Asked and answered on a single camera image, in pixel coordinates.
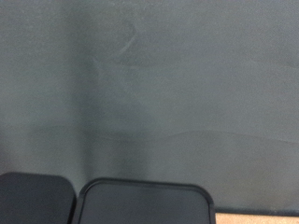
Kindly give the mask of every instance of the wooden surface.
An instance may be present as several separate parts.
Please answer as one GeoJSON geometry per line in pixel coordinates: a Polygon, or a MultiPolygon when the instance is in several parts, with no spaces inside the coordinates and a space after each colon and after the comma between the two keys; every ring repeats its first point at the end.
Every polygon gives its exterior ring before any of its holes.
{"type": "Polygon", "coordinates": [[[299,217],[217,214],[217,224],[299,224],[299,217]]]}

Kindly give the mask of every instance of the black device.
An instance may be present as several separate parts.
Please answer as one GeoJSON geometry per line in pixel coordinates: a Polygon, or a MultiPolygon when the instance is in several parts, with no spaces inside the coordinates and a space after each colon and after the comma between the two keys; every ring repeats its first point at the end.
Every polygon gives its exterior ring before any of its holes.
{"type": "Polygon", "coordinates": [[[66,224],[76,194],[56,175],[0,175],[0,224],[66,224]]]}
{"type": "Polygon", "coordinates": [[[2,224],[214,224],[212,198],[192,185],[100,178],[79,194],[59,176],[0,176],[2,224]]]}

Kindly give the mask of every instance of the gray fabric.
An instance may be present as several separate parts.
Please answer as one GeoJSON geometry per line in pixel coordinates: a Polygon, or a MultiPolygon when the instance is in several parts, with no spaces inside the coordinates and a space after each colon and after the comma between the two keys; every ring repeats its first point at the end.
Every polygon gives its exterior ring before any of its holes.
{"type": "Polygon", "coordinates": [[[0,0],[0,173],[198,184],[299,209],[299,2],[0,0]]]}

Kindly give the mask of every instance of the black object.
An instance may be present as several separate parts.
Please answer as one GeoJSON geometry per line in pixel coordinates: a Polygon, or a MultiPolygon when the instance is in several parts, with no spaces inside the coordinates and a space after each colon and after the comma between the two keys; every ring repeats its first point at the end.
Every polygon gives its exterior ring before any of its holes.
{"type": "Polygon", "coordinates": [[[75,202],[72,185],[62,177],[0,175],[1,224],[68,224],[75,202]]]}
{"type": "Polygon", "coordinates": [[[72,224],[214,224],[213,201],[196,186],[97,179],[80,193],[72,224]]]}

